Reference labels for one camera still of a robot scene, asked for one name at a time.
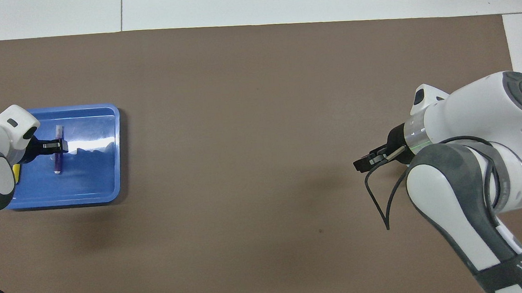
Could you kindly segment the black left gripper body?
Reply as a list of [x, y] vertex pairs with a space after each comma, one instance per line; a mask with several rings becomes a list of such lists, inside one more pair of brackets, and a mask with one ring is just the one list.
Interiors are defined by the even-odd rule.
[[23, 155], [23, 162], [31, 162], [40, 155], [45, 155], [45, 141], [38, 139], [36, 136], [32, 136], [26, 146], [25, 153]]

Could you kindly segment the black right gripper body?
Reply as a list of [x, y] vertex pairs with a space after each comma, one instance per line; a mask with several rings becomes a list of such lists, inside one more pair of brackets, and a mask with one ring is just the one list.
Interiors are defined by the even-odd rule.
[[396, 160], [397, 162], [404, 165], [409, 165], [413, 161], [415, 154], [407, 145], [404, 135], [404, 127], [405, 124], [402, 123], [391, 129], [390, 133], [387, 135], [387, 149], [388, 155], [390, 155], [394, 151], [403, 148], [403, 151], [400, 152], [400, 154], [398, 154], [393, 160]]

